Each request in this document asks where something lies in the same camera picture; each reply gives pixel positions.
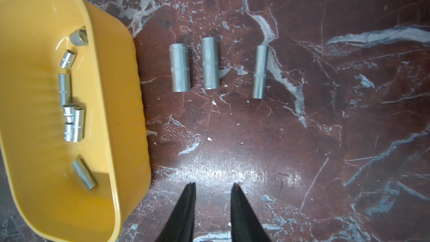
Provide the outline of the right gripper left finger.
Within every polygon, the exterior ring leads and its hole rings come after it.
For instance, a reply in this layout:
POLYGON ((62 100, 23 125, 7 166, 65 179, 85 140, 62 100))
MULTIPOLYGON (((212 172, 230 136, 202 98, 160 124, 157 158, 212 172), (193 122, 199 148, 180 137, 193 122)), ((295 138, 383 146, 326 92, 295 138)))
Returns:
POLYGON ((192 242, 196 209, 196 184, 185 186, 156 242, 192 242))

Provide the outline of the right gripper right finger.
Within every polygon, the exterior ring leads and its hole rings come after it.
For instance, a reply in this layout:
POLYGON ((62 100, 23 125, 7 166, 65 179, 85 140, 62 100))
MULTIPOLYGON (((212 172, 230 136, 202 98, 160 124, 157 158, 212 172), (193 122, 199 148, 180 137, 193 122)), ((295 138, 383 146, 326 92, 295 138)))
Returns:
POLYGON ((270 242, 239 184, 231 190, 231 239, 233 242, 270 242))

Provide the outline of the yellow plastic storage box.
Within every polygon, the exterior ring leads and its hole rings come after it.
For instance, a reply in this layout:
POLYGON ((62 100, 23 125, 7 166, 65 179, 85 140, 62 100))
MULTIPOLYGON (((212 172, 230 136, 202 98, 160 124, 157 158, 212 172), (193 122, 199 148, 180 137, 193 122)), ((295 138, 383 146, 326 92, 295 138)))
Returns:
POLYGON ((114 242, 151 184, 135 45, 86 0, 1 0, 1 152, 16 207, 56 242, 114 242), (88 45, 69 35, 86 28, 88 45), (77 53, 60 67, 67 49, 77 53), (59 74, 85 109, 84 138, 65 141, 59 74), (97 181, 88 190, 72 163, 97 181))

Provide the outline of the silver deep socket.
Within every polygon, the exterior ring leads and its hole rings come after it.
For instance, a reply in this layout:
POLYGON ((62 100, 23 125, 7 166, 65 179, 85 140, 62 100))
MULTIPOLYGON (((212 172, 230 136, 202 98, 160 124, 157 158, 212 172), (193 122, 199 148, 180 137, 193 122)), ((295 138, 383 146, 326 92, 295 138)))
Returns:
POLYGON ((169 46, 172 90, 175 93, 191 90, 188 47, 185 44, 169 46))

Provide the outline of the large silver socket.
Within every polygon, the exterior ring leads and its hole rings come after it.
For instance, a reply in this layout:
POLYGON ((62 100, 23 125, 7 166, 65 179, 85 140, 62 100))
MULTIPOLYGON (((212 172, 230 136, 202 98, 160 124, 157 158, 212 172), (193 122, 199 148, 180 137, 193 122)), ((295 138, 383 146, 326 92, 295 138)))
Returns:
POLYGON ((219 62, 217 41, 213 37, 202 39, 203 85, 205 90, 219 88, 219 62))

